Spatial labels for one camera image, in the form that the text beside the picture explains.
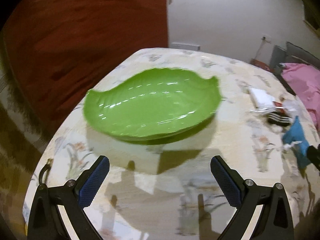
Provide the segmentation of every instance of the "floral tablecloth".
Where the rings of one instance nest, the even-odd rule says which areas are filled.
[[[227,164],[258,185],[281,182],[288,195],[294,225],[309,214],[320,197],[319,172],[314,165],[297,168],[292,151],[284,151],[282,129],[274,129],[257,114],[244,90],[266,90],[279,100],[297,100],[300,122],[310,145],[319,137],[305,107],[287,93],[269,72],[244,62],[203,52],[175,49],[142,49],[96,86],[109,90],[132,75],[149,68],[182,67],[203,78],[220,79],[223,101],[215,117],[197,133],[169,138],[161,144],[139,145],[118,141],[95,132],[82,115],[83,100],[75,107],[45,150],[30,182],[23,215],[28,222],[38,175],[48,158],[53,166],[49,187],[77,179],[100,155],[110,160],[110,172],[85,212],[104,239],[163,240],[216,239],[232,218],[229,206],[210,172],[210,160],[221,155]],[[199,214],[198,196],[204,211]],[[243,239],[249,239],[261,206],[256,209]],[[72,239],[78,239],[60,208]]]

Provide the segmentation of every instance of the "pink cloth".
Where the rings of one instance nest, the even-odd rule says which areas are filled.
[[[320,129],[320,71],[313,66],[285,63],[282,77],[308,110],[317,130]]]

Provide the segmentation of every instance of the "green bowl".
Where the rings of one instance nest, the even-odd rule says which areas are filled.
[[[145,141],[175,135],[210,118],[221,101],[216,77],[184,69],[152,68],[117,87],[89,90],[84,117],[96,131],[120,140]]]

